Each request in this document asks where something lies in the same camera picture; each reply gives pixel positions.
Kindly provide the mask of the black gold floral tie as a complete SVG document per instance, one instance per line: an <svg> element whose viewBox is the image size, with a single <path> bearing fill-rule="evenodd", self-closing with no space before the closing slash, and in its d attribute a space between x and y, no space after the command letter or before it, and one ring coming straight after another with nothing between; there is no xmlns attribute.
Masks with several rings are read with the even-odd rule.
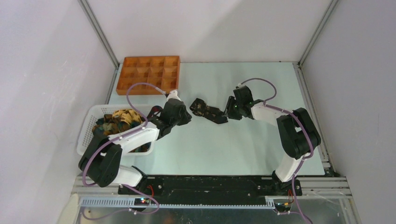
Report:
<svg viewBox="0 0 396 224"><path fill-rule="evenodd" d="M190 110L195 116L204 117L215 124L224 124L228 122L228 118L223 111L217 107L208 106L207 103L200 98L196 98L192 102Z"/></svg>

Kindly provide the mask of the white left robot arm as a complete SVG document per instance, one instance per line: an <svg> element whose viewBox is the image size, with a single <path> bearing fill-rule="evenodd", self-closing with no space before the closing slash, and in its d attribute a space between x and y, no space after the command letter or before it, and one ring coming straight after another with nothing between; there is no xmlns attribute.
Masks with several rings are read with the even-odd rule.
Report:
<svg viewBox="0 0 396 224"><path fill-rule="evenodd" d="M155 142L168 135L175 126L186 125L191 115L183 101L170 98L158 116L145 119L139 125L113 137L96 134L84 152L78 166L83 172L83 185L89 187L89 177L99 187L110 184L127 185L136 194L143 194L148 182L134 167L121 165L121 159L133 149Z"/></svg>

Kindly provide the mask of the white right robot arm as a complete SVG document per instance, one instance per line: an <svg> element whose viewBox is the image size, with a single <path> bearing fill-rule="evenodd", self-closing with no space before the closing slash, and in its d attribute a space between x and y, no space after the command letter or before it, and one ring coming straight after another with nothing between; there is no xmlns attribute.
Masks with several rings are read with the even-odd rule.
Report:
<svg viewBox="0 0 396 224"><path fill-rule="evenodd" d="M265 121L277 127L284 149L280 165L274 171L277 179L272 181L272 190L284 195L290 189L290 180L296 176L303 162L313 156L314 149L321 144L321 137L309 113L304 108L293 111L269 105L261 99L254 100L247 86L236 87L225 109L229 119Z"/></svg>

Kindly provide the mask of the wooden compartment tray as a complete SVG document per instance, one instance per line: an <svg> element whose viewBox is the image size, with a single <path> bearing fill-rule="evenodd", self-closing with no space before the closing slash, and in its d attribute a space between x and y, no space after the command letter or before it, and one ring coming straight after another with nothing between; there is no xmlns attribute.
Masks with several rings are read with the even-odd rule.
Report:
<svg viewBox="0 0 396 224"><path fill-rule="evenodd" d="M116 92L125 96L130 86L136 83L149 83L134 87L129 95L159 95L155 88L170 92L178 88L180 72L179 56L129 56L125 57Z"/></svg>

